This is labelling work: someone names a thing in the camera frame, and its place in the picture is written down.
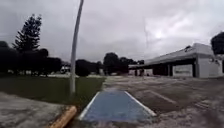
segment lawn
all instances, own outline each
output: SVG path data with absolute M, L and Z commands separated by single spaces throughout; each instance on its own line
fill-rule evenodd
M 104 78 L 76 78 L 76 93 L 69 94 L 68 78 L 13 76 L 0 78 L 0 92 L 57 104 L 75 105 L 80 112 L 101 89 Z

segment white pole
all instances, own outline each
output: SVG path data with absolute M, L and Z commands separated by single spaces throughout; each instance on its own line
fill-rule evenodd
M 76 61 L 76 46 L 77 46 L 77 39 L 79 33 L 79 24 L 82 14 L 82 7 L 83 7 L 84 0 L 80 0 L 79 10 L 76 18 L 75 24 L 75 31 L 73 36 L 73 43 L 72 43 L 72 53 L 71 53 L 71 74 L 70 74 L 70 93 L 75 93 L 75 61 Z

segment sky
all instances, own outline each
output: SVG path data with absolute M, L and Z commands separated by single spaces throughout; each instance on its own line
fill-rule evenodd
M 41 48 L 70 61 L 79 0 L 0 0 L 0 40 L 15 41 L 32 14 L 42 16 Z M 210 44 L 224 30 L 224 0 L 85 0 L 77 58 L 107 52 L 150 59 L 193 43 Z

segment curb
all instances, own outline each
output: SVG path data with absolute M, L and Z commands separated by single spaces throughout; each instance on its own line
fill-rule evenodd
M 49 126 L 49 128 L 64 128 L 75 116 L 77 109 L 75 106 L 68 107 L 62 115 Z

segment white building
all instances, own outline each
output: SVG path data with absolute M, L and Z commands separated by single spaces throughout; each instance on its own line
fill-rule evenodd
M 216 57 L 211 47 L 195 43 L 191 47 L 154 59 L 145 60 L 144 65 L 129 66 L 130 72 L 145 70 L 145 75 L 210 78 L 223 76 L 223 61 Z

